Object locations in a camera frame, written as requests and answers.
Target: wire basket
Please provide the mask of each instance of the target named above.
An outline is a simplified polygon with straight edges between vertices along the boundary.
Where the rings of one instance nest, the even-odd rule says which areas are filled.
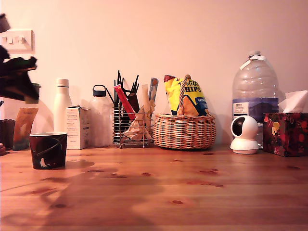
[[[171,149],[205,149],[216,139],[215,117],[183,115],[184,86],[181,85],[179,115],[157,114],[153,137],[157,146]]]
[[[136,116],[133,135],[126,134],[129,127],[131,126],[132,120],[129,118],[129,114],[134,114]],[[113,144],[119,145],[119,148],[122,148],[122,145],[143,145],[143,148],[150,144],[154,143],[152,137],[153,125],[152,120],[150,119],[149,128],[145,127],[146,124],[146,113],[127,113],[124,107],[114,107],[113,108]]]

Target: wicker basket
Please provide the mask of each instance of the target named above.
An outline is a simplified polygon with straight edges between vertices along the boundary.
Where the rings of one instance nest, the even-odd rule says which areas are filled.
[[[216,138],[215,117],[183,115],[184,86],[180,90],[179,115],[157,114],[153,137],[156,145],[172,149],[205,149],[213,146]]]

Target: wall plate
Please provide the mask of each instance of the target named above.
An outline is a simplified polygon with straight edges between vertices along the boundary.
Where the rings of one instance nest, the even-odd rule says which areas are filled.
[[[1,33],[1,45],[8,51],[32,51],[33,30],[8,30]]]

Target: chips bag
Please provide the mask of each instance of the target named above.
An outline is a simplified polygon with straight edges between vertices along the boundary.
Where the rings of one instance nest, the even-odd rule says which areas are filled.
[[[164,78],[166,93],[174,116],[177,115],[180,103],[180,89],[184,78],[178,79],[173,76],[166,75]],[[183,98],[183,107],[185,116],[208,116],[207,104],[199,84],[192,79],[186,83]]]

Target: cardboard box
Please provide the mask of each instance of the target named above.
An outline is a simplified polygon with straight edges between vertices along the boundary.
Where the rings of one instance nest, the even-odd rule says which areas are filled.
[[[308,156],[308,113],[266,113],[263,150],[281,156]]]
[[[66,113],[67,149],[83,149],[90,144],[90,109],[69,107]]]

